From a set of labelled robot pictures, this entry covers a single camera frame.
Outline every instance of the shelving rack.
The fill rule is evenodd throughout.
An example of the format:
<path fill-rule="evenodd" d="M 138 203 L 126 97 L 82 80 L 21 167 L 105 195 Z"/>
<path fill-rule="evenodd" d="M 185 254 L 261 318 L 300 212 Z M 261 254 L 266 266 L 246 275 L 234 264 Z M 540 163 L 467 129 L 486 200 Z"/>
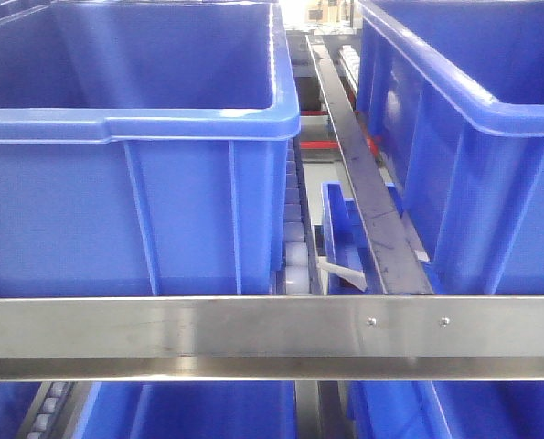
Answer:
<path fill-rule="evenodd" d="M 544 380 L 544 296 L 432 293 L 334 61 L 309 45 L 381 294 L 321 296 L 309 227 L 307 297 L 1 299 L 0 380 Z"/>

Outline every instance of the metal frame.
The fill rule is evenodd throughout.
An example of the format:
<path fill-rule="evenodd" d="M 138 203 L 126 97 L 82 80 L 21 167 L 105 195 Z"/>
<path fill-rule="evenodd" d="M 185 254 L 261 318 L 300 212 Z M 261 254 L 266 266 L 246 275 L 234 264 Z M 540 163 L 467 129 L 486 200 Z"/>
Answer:
<path fill-rule="evenodd" d="M 2 299 L 0 380 L 544 380 L 544 297 L 431 295 L 333 61 L 311 48 L 390 294 Z"/>

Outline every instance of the stainless steel bar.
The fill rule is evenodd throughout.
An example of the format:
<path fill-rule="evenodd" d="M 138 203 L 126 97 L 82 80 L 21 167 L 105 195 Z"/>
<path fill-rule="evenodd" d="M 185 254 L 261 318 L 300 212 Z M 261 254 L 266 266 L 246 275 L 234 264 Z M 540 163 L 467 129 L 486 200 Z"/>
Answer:
<path fill-rule="evenodd" d="M 0 299 L 0 359 L 186 356 L 544 357 L 544 296 Z"/>
<path fill-rule="evenodd" d="M 535 358 L 0 359 L 0 381 L 544 380 Z"/>
<path fill-rule="evenodd" d="M 325 439 L 349 439 L 341 407 L 338 382 L 320 381 L 318 394 L 322 437 Z"/>
<path fill-rule="evenodd" d="M 298 439 L 321 439 L 318 383 L 313 380 L 298 380 L 295 388 Z"/>
<path fill-rule="evenodd" d="M 308 37 L 383 294 L 432 294 L 322 37 Z"/>

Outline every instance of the reflective metal surface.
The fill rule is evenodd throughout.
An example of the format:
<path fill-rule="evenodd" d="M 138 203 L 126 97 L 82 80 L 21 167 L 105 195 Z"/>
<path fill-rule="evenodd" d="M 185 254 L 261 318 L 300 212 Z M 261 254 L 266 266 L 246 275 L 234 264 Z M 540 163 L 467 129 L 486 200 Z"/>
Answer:
<path fill-rule="evenodd" d="M 543 377 L 544 297 L 0 300 L 3 380 Z"/>
<path fill-rule="evenodd" d="M 298 380 L 296 389 L 296 419 L 298 439 L 319 439 L 320 411 L 318 410 L 318 383 L 311 380 Z"/>
<path fill-rule="evenodd" d="M 379 175 L 321 37 L 308 37 L 316 72 L 340 144 L 359 214 L 378 267 L 374 288 L 383 294 L 431 294 L 432 288 L 408 244 L 395 205 Z"/>
<path fill-rule="evenodd" d="M 345 426 L 345 415 L 341 406 L 338 382 L 318 382 L 318 395 L 322 437 L 326 439 L 348 439 L 352 437 Z"/>

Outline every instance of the blue plastic bin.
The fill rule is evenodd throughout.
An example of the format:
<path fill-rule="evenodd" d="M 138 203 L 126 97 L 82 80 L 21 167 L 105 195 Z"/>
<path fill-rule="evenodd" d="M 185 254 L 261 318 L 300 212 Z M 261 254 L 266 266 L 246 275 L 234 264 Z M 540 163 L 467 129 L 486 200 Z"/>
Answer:
<path fill-rule="evenodd" d="M 73 439 L 295 439 L 292 382 L 96 383 Z"/>
<path fill-rule="evenodd" d="M 361 0 L 358 108 L 453 294 L 544 294 L 544 1 Z"/>
<path fill-rule="evenodd" d="M 0 297 L 267 294 L 298 130 L 274 2 L 0 20 Z"/>
<path fill-rule="evenodd" d="M 0 382 L 0 439 L 16 439 L 39 385 L 37 382 Z"/>
<path fill-rule="evenodd" d="M 544 382 L 358 381 L 358 439 L 544 437 Z"/>

